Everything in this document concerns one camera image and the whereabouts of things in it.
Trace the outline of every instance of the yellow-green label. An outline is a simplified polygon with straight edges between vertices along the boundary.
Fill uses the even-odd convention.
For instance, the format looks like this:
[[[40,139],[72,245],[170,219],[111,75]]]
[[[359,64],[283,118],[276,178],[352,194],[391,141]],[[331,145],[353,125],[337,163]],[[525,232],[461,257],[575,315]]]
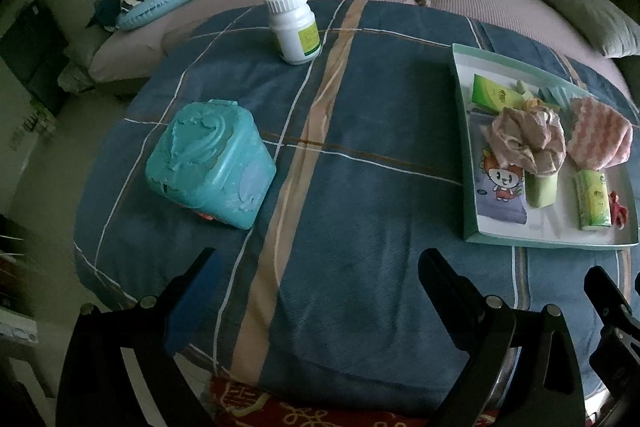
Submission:
[[[298,32],[300,37],[300,44],[302,44],[302,51],[307,55],[311,55],[316,49],[320,47],[320,35],[318,35],[318,26],[316,21],[311,26],[300,30]]]

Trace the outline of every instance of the teal box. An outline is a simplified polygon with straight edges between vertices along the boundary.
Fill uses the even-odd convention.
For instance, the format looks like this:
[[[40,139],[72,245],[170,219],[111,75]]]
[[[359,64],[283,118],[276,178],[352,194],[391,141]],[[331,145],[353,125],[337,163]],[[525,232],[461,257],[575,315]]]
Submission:
[[[243,230],[254,224],[275,173],[251,113],[228,100],[178,111],[145,170],[154,192]]]

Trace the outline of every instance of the red cloth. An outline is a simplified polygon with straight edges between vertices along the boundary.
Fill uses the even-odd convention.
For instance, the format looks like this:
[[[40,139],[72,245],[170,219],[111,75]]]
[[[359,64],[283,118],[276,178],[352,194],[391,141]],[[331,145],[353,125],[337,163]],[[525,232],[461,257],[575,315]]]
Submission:
[[[425,418],[407,418],[383,411],[347,411],[293,406],[242,383],[212,377],[210,399],[218,409],[219,427],[423,427]],[[476,427],[495,421],[495,412],[483,414]]]

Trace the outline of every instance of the white bottle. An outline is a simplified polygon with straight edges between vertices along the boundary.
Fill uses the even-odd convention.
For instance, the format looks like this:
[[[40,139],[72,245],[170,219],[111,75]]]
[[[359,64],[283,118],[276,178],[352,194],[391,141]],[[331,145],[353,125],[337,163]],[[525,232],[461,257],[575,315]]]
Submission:
[[[280,56],[289,64],[304,64],[322,51],[316,16],[306,0],[264,0],[269,7],[269,27]]]

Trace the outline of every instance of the floor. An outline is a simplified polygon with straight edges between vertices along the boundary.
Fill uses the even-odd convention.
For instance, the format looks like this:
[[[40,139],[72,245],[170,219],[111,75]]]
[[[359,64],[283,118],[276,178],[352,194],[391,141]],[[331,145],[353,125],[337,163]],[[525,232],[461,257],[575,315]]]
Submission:
[[[36,357],[55,393],[80,306],[91,302],[105,309],[76,276],[72,256],[74,221],[100,142],[125,111],[126,103],[95,90],[71,97],[58,115],[59,124],[50,142],[40,141],[34,150],[8,216],[27,230],[24,249],[31,270],[25,290],[38,325]],[[124,355],[131,371],[131,354]],[[199,394],[206,383],[206,372],[179,356],[177,362]],[[134,387],[140,393],[148,422],[162,427],[164,422],[148,403],[148,390],[140,382]]]

